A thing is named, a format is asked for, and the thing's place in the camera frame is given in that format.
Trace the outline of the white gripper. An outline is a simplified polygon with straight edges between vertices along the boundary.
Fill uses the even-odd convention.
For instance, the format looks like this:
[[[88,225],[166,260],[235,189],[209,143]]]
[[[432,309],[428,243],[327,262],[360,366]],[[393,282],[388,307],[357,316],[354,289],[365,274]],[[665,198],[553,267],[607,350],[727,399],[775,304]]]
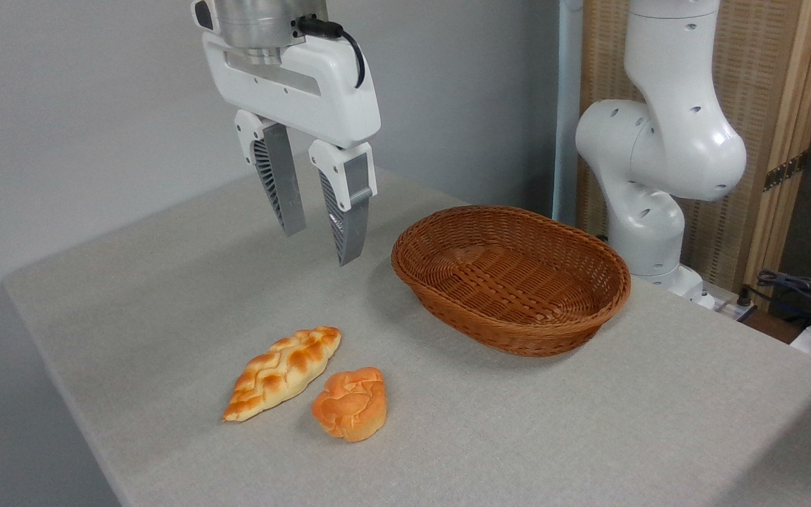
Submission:
[[[306,228],[287,126],[319,139],[308,154],[339,264],[352,262],[363,252],[377,195],[366,141],[381,126],[363,52],[329,19],[325,1],[193,1],[191,14],[216,89],[239,109],[234,124],[245,161],[284,234]]]

